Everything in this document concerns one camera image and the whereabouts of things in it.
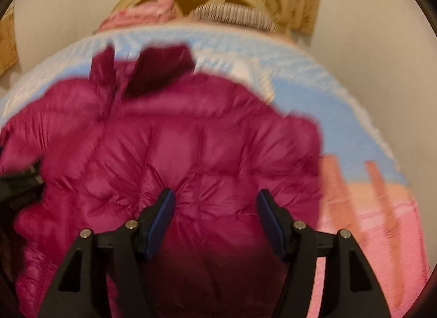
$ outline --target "white wall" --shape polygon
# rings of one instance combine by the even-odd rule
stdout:
[[[415,0],[322,0],[299,44],[369,111],[412,184],[437,262],[437,37]]]
[[[119,0],[15,0],[18,65],[0,78],[0,96],[41,61],[90,35]]]

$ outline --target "magenta puffer jacket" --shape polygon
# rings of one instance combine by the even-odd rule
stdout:
[[[108,47],[89,78],[60,81],[3,128],[2,173],[42,159],[41,202],[22,210],[16,281],[36,318],[57,266],[83,228],[112,231],[171,188],[175,212],[145,265],[161,317],[265,318],[286,274],[266,239],[256,195],[269,189],[295,219],[316,226],[320,137],[244,86],[193,73],[186,46],[148,48],[137,62]],[[115,317],[117,292],[110,282]]]

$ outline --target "striped pillow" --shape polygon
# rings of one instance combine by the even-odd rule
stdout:
[[[254,7],[237,5],[230,2],[200,5],[190,12],[190,17],[277,33],[277,28],[267,13]]]

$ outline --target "pink pillow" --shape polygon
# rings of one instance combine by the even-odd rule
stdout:
[[[156,24],[174,20],[174,0],[152,0],[110,14],[99,27],[99,31],[127,26]]]

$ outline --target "bed sheet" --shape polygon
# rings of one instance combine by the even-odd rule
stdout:
[[[320,124],[323,199],[318,229],[351,229],[381,283],[392,316],[403,316],[429,277],[416,202],[368,114],[330,73],[290,44],[260,33],[199,24],[100,33],[23,76],[0,103],[0,122],[59,79],[87,75],[92,56],[110,43],[117,58],[135,59],[146,45],[175,42],[191,47],[197,70],[244,83],[278,110],[310,115]],[[310,318],[318,315],[322,290],[320,260]]]

